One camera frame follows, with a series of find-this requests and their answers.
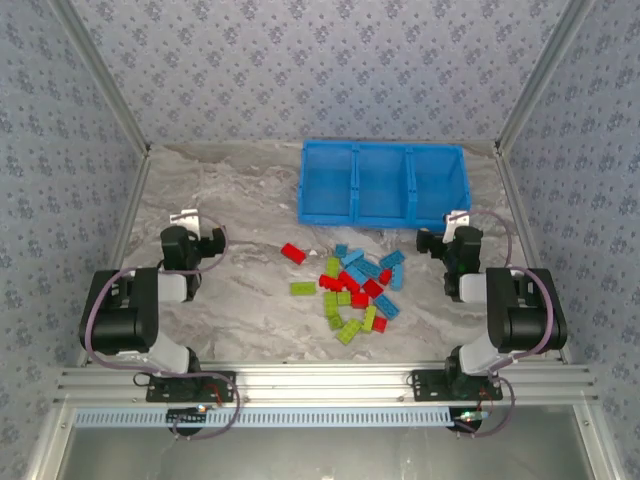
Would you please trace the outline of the blue plastic bin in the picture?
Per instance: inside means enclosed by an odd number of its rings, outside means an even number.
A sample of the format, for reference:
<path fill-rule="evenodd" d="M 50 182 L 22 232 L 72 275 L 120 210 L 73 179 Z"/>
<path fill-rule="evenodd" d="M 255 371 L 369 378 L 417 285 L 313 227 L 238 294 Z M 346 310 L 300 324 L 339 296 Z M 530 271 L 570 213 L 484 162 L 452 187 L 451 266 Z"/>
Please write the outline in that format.
<path fill-rule="evenodd" d="M 352 223 L 352 142 L 307 140 L 301 152 L 298 221 L 314 226 Z"/>
<path fill-rule="evenodd" d="M 471 209 L 464 152 L 456 145 L 414 145 L 416 225 L 443 233 L 445 216 Z"/>
<path fill-rule="evenodd" d="M 409 226 L 407 148 L 392 143 L 360 143 L 355 224 L 367 228 Z"/>

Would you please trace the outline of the small black controller board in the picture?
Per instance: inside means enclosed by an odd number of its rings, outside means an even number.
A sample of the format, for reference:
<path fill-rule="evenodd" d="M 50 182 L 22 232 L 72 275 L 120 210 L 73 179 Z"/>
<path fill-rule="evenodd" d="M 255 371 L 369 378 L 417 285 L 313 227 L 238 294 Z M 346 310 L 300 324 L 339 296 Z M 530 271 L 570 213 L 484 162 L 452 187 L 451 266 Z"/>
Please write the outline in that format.
<path fill-rule="evenodd" d="M 190 437 L 199 433 L 207 420 L 208 407 L 199 404 L 195 407 L 169 409 L 165 422 L 176 437 Z"/>
<path fill-rule="evenodd" d="M 450 408 L 449 413 L 453 421 L 450 430 L 466 434 L 475 434 L 489 418 L 489 412 L 481 408 L 455 407 Z"/>

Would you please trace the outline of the aluminium side rail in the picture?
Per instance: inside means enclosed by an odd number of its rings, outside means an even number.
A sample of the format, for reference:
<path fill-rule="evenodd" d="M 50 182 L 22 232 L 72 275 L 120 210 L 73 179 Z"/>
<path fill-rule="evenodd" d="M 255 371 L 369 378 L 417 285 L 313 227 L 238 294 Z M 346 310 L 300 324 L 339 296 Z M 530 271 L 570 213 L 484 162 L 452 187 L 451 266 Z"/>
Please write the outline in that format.
<path fill-rule="evenodd" d="M 107 265 L 108 271 L 118 273 L 121 270 L 124 259 L 126 257 L 126 247 L 128 245 L 129 237 L 133 229 L 133 225 L 136 219 L 137 211 L 139 208 L 139 204 L 143 195 L 144 187 L 145 187 L 149 169 L 150 169 L 150 160 L 149 160 L 150 151 L 151 151 L 151 145 L 146 144 L 143 147 L 140 164 L 136 171 L 133 187 L 131 188 L 128 199 L 126 201 L 126 205 L 122 211 L 121 223 L 120 223 L 118 232 L 116 234 L 116 237 L 113 243 L 113 248 L 108 260 L 108 265 Z M 98 295 L 96 296 L 95 301 L 90 307 L 89 315 L 87 318 L 87 331 L 85 336 L 87 346 L 90 346 L 91 329 L 94 327 L 94 323 L 97 317 L 97 312 L 104 299 L 105 292 L 108 289 L 109 289 L 109 284 L 105 283 L 104 286 L 98 290 Z"/>
<path fill-rule="evenodd" d="M 494 150 L 498 170 L 505 188 L 517 235 L 520 239 L 524 258 L 526 259 L 526 265 L 529 267 L 542 268 L 543 265 L 539 250 L 535 243 L 535 239 L 529 225 L 528 215 L 519 194 L 518 186 L 511 170 L 508 157 L 498 146 L 496 146 Z"/>

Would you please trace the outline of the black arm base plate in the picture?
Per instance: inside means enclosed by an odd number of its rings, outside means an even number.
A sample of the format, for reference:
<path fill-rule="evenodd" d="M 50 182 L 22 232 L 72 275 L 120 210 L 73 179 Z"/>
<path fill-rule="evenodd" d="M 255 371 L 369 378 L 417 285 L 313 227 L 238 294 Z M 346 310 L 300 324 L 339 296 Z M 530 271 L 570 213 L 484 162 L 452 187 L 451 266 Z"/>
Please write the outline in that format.
<path fill-rule="evenodd" d="M 444 370 L 413 370 L 409 385 L 416 402 L 503 399 L 502 389 L 486 377 L 448 374 Z"/>
<path fill-rule="evenodd" d="M 236 382 L 233 371 L 216 372 L 197 378 L 151 377 L 146 387 L 146 401 L 150 403 L 231 403 L 235 395 L 231 383 Z"/>

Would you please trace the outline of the aluminium front rail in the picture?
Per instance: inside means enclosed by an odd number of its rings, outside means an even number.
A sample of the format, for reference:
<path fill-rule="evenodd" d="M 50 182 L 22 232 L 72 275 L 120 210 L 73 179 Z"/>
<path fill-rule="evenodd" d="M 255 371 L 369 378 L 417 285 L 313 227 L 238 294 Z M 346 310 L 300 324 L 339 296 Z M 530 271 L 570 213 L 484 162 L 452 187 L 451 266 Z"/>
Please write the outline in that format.
<path fill-rule="evenodd" d="M 415 406 L 409 375 L 436 369 L 438 362 L 213 362 L 205 369 L 234 371 L 247 407 Z M 583 365 L 551 360 L 522 361 L 501 371 L 513 386 L 518 406 L 597 403 L 595 377 Z M 52 394 L 56 404 L 134 406 L 145 402 L 133 374 L 97 365 L 66 368 Z"/>

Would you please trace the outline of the aluminium upright post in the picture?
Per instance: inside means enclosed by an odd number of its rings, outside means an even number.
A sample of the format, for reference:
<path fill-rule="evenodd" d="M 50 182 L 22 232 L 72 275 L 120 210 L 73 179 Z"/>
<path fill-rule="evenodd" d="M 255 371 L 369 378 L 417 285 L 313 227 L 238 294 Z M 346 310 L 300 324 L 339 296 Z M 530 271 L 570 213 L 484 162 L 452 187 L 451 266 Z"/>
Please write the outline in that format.
<path fill-rule="evenodd" d="M 145 155 L 147 153 L 147 143 L 144 135 L 73 3 L 70 0 L 47 0 L 47 2 L 81 57 L 124 134 L 136 151 L 141 155 Z"/>
<path fill-rule="evenodd" d="M 596 0 L 567 0 L 565 8 L 535 62 L 515 106 L 496 138 L 496 150 L 501 155 L 505 155 L 512 149 L 519 133 L 531 116 L 595 3 Z"/>

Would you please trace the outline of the aluminium frame leg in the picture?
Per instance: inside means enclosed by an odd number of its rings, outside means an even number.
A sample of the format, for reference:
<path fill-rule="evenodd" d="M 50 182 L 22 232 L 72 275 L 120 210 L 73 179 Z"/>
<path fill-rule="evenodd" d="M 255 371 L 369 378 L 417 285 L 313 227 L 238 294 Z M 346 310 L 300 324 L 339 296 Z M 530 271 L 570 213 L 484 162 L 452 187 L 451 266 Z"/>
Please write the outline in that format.
<path fill-rule="evenodd" d="M 34 446 L 27 480 L 57 480 L 74 421 L 74 407 L 60 404 L 51 408 Z"/>
<path fill-rule="evenodd" d="M 595 480 L 627 480 L 603 408 L 582 402 L 574 406 L 580 436 Z"/>

